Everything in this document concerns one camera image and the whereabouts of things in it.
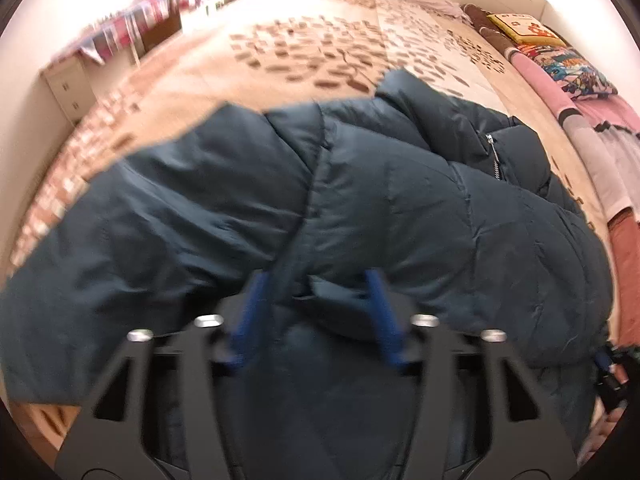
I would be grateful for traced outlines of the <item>dark teal quilted jacket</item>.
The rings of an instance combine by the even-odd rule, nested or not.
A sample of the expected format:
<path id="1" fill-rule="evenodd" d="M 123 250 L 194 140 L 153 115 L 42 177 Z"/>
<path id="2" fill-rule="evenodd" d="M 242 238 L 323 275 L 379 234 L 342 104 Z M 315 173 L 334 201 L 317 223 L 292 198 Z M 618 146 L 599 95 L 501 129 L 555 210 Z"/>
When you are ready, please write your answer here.
<path id="1" fill-rule="evenodd" d="M 224 105 L 98 174 L 2 290 L 9 397 L 79 405 L 130 330 L 181 330 L 264 270 L 257 352 L 220 387 L 247 477 L 386 479 L 416 381 L 381 358 L 372 268 L 453 330 L 503 330 L 582 446 L 600 238 L 534 130 L 404 70 L 370 98 Z"/>

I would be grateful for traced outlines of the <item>pink and red striped quilt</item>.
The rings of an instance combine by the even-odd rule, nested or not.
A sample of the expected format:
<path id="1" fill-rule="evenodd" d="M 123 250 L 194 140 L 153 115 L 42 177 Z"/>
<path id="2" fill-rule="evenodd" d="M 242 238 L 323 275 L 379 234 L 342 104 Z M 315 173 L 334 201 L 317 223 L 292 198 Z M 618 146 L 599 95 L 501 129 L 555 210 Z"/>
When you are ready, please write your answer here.
<path id="1" fill-rule="evenodd" d="M 617 340 L 639 341 L 639 115 L 618 94 L 573 101 L 485 10 L 465 3 L 476 31 L 516 68 L 548 106 L 584 164 L 608 224 L 620 295 Z"/>

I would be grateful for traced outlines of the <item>blue cartoon pillow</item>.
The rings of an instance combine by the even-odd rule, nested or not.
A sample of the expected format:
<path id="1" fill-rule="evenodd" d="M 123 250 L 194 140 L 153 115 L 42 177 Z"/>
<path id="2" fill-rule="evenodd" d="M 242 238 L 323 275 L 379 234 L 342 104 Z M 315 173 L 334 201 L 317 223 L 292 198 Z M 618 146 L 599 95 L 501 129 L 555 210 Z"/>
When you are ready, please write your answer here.
<path id="1" fill-rule="evenodd" d="M 617 96 L 617 88 L 576 50 L 561 46 L 518 46 L 540 66 L 573 101 Z"/>

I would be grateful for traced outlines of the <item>white desk with drawers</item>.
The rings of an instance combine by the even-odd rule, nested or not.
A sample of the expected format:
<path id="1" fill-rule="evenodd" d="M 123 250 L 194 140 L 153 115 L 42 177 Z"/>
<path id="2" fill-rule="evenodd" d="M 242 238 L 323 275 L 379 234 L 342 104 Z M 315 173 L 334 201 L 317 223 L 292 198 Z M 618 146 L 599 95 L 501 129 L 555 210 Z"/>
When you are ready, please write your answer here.
<path id="1" fill-rule="evenodd" d="M 114 28 L 102 28 L 88 47 L 78 47 L 49 63 L 41 75 L 66 119 L 77 126 L 98 99 L 140 66 L 152 49 L 182 29 L 180 13 L 172 9 L 158 21 L 148 21 L 142 11 L 123 18 Z"/>

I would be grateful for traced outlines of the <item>yellow cartoon pillow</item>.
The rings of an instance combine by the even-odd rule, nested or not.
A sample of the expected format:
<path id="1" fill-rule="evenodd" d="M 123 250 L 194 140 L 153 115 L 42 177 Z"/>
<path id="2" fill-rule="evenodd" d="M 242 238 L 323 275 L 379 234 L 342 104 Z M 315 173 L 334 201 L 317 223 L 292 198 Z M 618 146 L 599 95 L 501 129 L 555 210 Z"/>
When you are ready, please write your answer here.
<path id="1" fill-rule="evenodd" d="M 518 13 L 489 14 L 491 23 L 506 34 L 516 44 L 532 46 L 565 47 L 566 43 L 541 24 L 533 15 Z"/>

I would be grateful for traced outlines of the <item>beige leaf-pattern bed blanket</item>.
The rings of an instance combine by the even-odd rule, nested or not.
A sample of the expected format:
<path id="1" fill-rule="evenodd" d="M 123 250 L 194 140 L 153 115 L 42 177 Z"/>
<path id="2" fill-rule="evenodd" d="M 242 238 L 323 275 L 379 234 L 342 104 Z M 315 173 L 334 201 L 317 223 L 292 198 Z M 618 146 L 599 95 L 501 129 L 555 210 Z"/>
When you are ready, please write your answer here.
<path id="1" fill-rule="evenodd" d="M 140 150 L 180 138 L 227 104 L 263 113 L 310 102 L 370 98 L 394 70 L 410 73 L 445 96 L 500 113 L 480 104 L 475 66 L 454 48 L 442 19 L 427 12 L 396 0 L 293 0 L 266 18 L 259 17 L 259 10 L 253 1 L 236 6 L 223 30 L 172 42 L 132 76 L 130 86 L 137 97 L 120 108 L 117 125 L 134 127 L 145 136 Z M 519 110 L 503 115 L 537 133 L 551 170 L 578 203 L 568 168 L 558 166 L 550 154 L 559 133 L 529 122 Z M 47 234 L 32 245 L 14 273 Z M 54 448 L 61 446 L 80 405 L 14 402 Z M 582 445 L 595 450 L 616 422 L 612 415 L 594 420 L 592 413 Z"/>

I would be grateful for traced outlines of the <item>plaid pink tablecloth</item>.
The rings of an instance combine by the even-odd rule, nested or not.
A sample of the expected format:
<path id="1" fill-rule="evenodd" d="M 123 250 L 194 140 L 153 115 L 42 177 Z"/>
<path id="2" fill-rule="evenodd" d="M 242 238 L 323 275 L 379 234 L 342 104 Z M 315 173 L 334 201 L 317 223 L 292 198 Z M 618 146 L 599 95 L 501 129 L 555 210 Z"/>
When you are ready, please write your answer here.
<path id="1" fill-rule="evenodd" d="M 224 0 L 134 0 L 124 10 L 86 27 L 77 39 L 53 55 L 42 70 L 73 56 L 103 66 L 118 52 L 141 40 L 153 27 L 167 21 L 171 14 L 193 12 L 210 4 L 219 8 L 223 3 Z"/>

